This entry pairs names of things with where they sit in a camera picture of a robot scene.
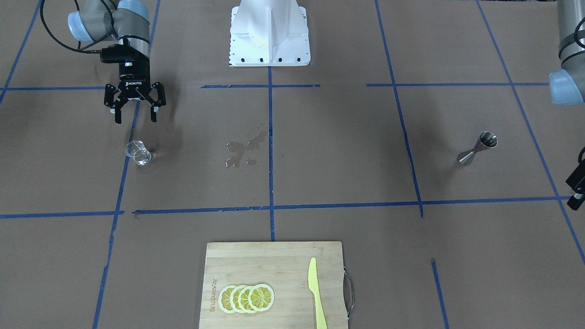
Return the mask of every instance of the knife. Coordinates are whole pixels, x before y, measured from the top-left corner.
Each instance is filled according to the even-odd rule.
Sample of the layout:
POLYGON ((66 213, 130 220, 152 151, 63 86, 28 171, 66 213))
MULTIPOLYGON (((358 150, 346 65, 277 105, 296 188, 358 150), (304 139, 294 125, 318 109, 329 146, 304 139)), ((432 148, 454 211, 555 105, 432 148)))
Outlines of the knife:
POLYGON ((317 259, 311 258, 309 263, 309 289, 315 295, 315 314, 317 317, 317 329, 327 329, 325 313, 321 305, 321 294, 319 293, 319 280, 317 279, 317 259))

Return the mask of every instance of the wooden cutting board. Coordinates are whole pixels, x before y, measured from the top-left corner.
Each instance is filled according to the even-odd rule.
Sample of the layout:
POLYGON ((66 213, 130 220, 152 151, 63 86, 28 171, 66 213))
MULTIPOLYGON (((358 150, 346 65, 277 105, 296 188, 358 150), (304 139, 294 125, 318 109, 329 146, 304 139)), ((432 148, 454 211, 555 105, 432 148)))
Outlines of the wooden cutting board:
POLYGON ((316 328, 308 287, 311 257, 317 259, 321 302, 328 329, 347 329, 341 242, 212 242, 207 245, 199 329, 316 328), (227 285, 266 283, 274 304, 254 314, 224 313, 219 292, 227 285))

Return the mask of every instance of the metal jigger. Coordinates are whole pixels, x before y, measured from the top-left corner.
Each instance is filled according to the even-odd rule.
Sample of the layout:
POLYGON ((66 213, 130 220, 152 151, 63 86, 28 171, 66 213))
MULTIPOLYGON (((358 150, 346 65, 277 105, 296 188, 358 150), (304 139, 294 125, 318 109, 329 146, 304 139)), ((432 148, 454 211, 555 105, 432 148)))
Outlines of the metal jigger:
POLYGON ((463 153, 460 153, 457 156, 457 161, 459 161, 462 165, 468 166, 472 163, 473 158, 475 157, 475 154, 477 152, 487 150, 487 149, 493 149, 497 145, 498 145, 498 137, 496 137, 493 133, 491 133, 489 131, 484 131, 481 133, 481 135, 479 135, 479 138, 477 139, 477 143, 473 147, 473 149, 470 149, 469 151, 465 151, 463 153))

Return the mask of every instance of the white metal bracket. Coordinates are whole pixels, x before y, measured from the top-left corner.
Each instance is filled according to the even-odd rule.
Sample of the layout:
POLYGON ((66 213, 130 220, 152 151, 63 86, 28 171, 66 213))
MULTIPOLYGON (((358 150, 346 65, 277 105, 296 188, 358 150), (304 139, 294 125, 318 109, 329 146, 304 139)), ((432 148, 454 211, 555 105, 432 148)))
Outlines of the white metal bracket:
POLYGON ((230 66, 311 62, 307 11, 296 0, 242 0, 232 9, 230 66))

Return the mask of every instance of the sliced lemon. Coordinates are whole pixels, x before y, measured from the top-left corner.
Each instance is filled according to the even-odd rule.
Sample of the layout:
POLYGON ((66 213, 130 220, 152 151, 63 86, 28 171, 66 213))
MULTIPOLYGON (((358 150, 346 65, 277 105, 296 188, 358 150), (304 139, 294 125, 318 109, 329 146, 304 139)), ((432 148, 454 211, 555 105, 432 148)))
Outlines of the sliced lemon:
POLYGON ((264 283, 253 286, 248 295, 248 304, 254 311, 268 310, 274 304, 274 290, 264 283))
POLYGON ((235 287, 236 286, 234 286, 234 285, 226 286, 219 293, 219 298, 220 298, 219 308, 228 314, 236 313, 236 311, 232 308, 232 305, 229 302, 229 296, 232 294, 232 290, 235 287))
POLYGON ((238 313, 244 313, 244 311, 240 309, 240 292, 245 287, 247 287, 247 285, 239 285, 233 288, 232 292, 229 294, 229 304, 232 306, 232 310, 238 313))
POLYGON ((250 296, 252 288, 254 288, 254 286, 245 287, 244 289, 242 289, 239 295, 240 309, 244 311, 244 313, 253 314, 257 312, 251 307, 248 299, 248 296, 250 296))

